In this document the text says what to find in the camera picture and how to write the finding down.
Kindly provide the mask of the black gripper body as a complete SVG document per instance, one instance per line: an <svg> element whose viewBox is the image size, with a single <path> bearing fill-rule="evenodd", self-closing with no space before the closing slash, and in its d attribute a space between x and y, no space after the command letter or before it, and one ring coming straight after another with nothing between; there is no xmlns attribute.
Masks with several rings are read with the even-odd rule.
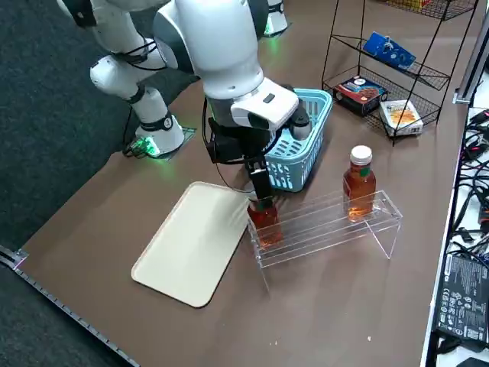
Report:
<svg viewBox="0 0 489 367"><path fill-rule="evenodd" d="M208 153L214 164L264 164L270 132L257 128L226 127L208 118L212 138Z"/></svg>

